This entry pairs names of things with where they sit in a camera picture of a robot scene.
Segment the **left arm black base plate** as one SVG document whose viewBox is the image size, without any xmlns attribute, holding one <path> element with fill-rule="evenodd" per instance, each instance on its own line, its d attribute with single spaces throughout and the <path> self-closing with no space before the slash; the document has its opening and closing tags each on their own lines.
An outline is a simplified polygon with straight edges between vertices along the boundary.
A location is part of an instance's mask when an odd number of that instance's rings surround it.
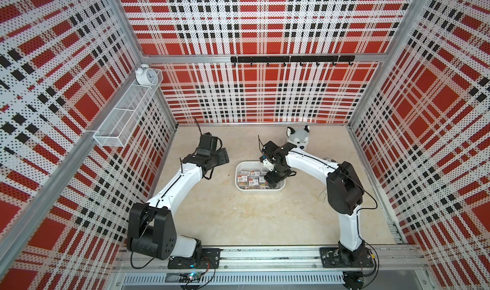
<svg viewBox="0 0 490 290">
<path fill-rule="evenodd" d="M 221 249 L 218 248 L 199 247 L 190 258 L 171 257 L 167 268 L 170 270 L 218 268 L 220 253 Z"/>
</svg>

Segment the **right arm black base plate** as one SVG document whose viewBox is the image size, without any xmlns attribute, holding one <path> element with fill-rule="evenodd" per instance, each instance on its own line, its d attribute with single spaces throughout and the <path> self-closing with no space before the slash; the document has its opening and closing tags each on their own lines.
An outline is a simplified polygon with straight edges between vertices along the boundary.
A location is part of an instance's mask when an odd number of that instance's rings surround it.
<svg viewBox="0 0 490 290">
<path fill-rule="evenodd" d="M 320 260 L 324 268 L 374 268 L 371 251 L 363 246 L 352 252 L 344 248 L 320 248 Z"/>
</svg>

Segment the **white plastic storage box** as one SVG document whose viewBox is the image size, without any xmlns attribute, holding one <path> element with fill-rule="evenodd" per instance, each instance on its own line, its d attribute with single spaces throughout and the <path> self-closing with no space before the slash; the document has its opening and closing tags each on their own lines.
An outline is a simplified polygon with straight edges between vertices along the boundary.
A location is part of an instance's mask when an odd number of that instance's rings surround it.
<svg viewBox="0 0 490 290">
<path fill-rule="evenodd" d="M 242 191 L 245 193 L 278 192 L 286 186 L 286 182 L 282 181 L 279 184 L 277 184 L 276 187 L 271 187 L 269 185 L 266 189 L 261 189 L 260 187 L 258 187 L 257 189 L 249 189 L 248 186 L 239 187 L 237 185 L 237 175 L 239 175 L 239 172 L 241 170 L 249 170 L 249 171 L 260 170 L 262 172 L 262 174 L 260 176 L 266 176 L 266 174 L 269 171 L 260 161 L 243 161 L 243 162 L 240 162 L 236 167 L 236 175 L 235 175 L 235 186 L 239 191 Z"/>
</svg>

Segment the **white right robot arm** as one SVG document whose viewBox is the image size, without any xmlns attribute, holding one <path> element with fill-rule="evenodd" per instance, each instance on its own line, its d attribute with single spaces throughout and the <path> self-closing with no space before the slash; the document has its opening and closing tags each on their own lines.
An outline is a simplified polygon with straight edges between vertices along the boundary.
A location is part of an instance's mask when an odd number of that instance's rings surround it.
<svg viewBox="0 0 490 290">
<path fill-rule="evenodd" d="M 344 264 L 357 261 L 366 250 L 359 227 L 365 190 L 353 166 L 349 162 L 337 163 L 315 157 L 291 143 L 278 146 L 270 141 L 261 146 L 261 153 L 260 162 L 268 169 L 264 178 L 270 187 L 276 188 L 297 170 L 325 184 L 326 200 L 339 218 L 339 256 Z"/>
</svg>

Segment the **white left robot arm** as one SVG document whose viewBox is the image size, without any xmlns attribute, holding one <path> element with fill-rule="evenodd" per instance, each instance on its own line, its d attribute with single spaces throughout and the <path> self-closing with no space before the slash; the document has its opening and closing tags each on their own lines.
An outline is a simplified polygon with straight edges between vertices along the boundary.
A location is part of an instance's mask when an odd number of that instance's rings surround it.
<svg viewBox="0 0 490 290">
<path fill-rule="evenodd" d="M 200 263 L 201 241 L 179 235 L 174 214 L 196 184 L 210 180 L 215 167 L 227 163 L 229 157 L 221 139 L 211 133 L 201 134 L 196 150 L 181 160 L 177 173 L 162 190 L 131 207 L 127 249 L 153 259 L 184 258 Z"/>
</svg>

